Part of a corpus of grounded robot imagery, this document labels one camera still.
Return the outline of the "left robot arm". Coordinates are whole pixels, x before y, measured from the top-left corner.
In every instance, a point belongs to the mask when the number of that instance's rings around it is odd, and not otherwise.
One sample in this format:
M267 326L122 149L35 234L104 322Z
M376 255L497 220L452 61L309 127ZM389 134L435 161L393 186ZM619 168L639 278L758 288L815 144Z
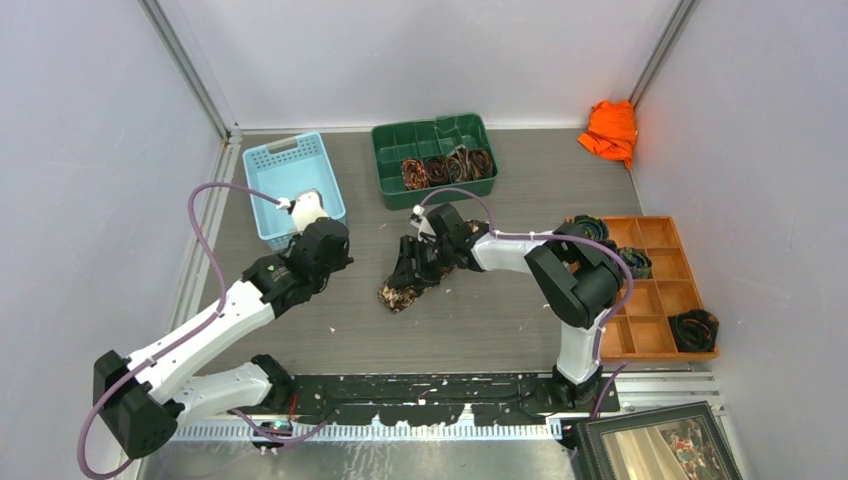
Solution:
M270 355L201 376L199 370L247 334L308 302L352 263L349 230L323 217L290 249L257 259L219 300L159 341L94 365L94 405L131 459L164 446L181 426L240 407L287 408L291 375Z

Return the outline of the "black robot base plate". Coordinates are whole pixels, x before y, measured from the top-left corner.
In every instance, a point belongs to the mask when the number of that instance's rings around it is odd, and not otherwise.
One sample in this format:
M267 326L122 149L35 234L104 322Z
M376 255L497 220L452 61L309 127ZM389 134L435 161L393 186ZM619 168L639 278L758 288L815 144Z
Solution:
M564 414L620 409L614 386L600 382L580 401L565 401L550 373L299 375L274 406L243 407L309 425L451 426L466 414L474 426L539 425Z

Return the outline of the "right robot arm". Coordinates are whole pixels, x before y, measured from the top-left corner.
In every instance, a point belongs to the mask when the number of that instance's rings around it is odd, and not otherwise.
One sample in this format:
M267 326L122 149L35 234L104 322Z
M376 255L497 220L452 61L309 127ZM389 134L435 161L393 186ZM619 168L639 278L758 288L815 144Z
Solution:
M611 250L566 222L553 231L507 234L489 223L465 220L451 204L414 208L414 235L399 241L394 271L379 290L393 312L410 306L452 271L512 271L530 275L561 322L553 392L567 410L582 409L602 375L600 335L625 283Z

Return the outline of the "brown floral tie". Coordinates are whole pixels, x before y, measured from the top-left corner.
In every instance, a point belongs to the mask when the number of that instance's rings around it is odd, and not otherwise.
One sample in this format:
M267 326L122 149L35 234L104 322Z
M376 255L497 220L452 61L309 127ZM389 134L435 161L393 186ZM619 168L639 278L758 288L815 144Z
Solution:
M442 267L441 281L444 280L451 272L456 269L460 268ZM382 286L378 289L378 298L380 299L382 304L387 307L392 313L399 313L405 310L406 308L411 306L425 291L435 286L438 286L441 283L440 282L438 285L427 287L423 291L417 291L412 288L404 290L394 290L390 289L387 286L387 278L382 284Z

